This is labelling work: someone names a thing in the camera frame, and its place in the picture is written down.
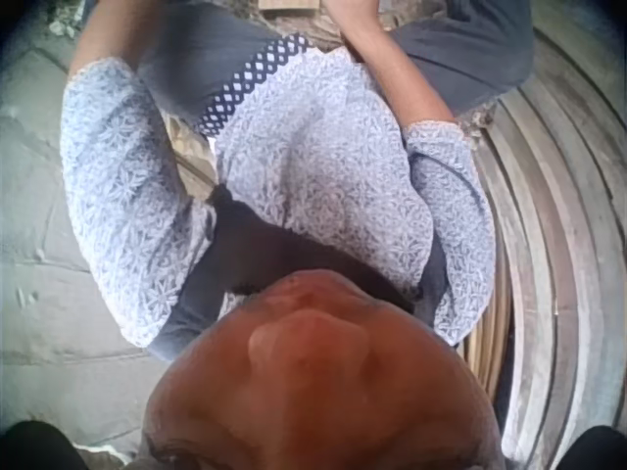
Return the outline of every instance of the patterned shirt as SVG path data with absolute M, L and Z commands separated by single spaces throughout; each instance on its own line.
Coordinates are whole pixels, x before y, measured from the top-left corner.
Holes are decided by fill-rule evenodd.
M 449 281 L 435 330 L 449 344 L 472 330 L 492 293 L 495 236 L 456 125 L 400 129 L 345 49 L 300 51 L 232 110 L 215 148 L 234 199 L 364 261 L 410 298 L 435 229 Z M 210 246 L 215 213 L 186 194 L 159 110 L 120 59 L 68 84 L 61 152 L 81 252 L 122 334 L 146 347 Z M 222 311 L 240 301 L 226 295 Z

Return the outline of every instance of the tiled floor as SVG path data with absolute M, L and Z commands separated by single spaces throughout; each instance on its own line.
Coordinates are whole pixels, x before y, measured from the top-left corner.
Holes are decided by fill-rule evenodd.
M 73 47 L 33 18 L 0 69 L 0 426 L 37 418 L 126 450 L 165 365 L 121 337 L 72 235 L 58 149 Z

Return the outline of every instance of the forearm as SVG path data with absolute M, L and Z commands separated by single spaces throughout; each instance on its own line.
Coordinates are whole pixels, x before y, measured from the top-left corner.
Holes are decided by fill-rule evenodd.
M 119 57 L 136 69 L 157 29 L 163 2 L 99 0 L 78 41 L 69 78 L 106 57 Z
M 401 127 L 423 120 L 454 120 L 442 98 L 381 27 L 359 28 L 349 40 L 381 86 Z

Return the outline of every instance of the patterned sleeve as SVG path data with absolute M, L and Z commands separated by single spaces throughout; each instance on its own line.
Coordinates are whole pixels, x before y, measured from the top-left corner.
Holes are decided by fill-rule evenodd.
M 459 343 L 492 295 L 495 233 L 492 212 L 461 129 L 420 122 L 404 129 L 411 184 L 431 210 L 446 257 L 449 288 L 436 309 L 435 329 Z
M 92 63 L 68 84 L 61 154 L 82 255 L 122 334 L 146 347 L 215 217 L 185 192 L 159 111 L 120 59 Z

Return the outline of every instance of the skin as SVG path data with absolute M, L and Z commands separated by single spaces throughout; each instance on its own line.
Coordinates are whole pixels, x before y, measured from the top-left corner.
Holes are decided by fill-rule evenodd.
M 381 29 L 377 0 L 323 3 L 400 126 L 453 120 Z M 161 6 L 101 0 L 70 76 L 111 56 L 136 68 Z M 137 468 L 505 468 L 491 405 L 458 355 L 329 271 L 282 279 L 190 345 L 151 395 L 144 436 Z

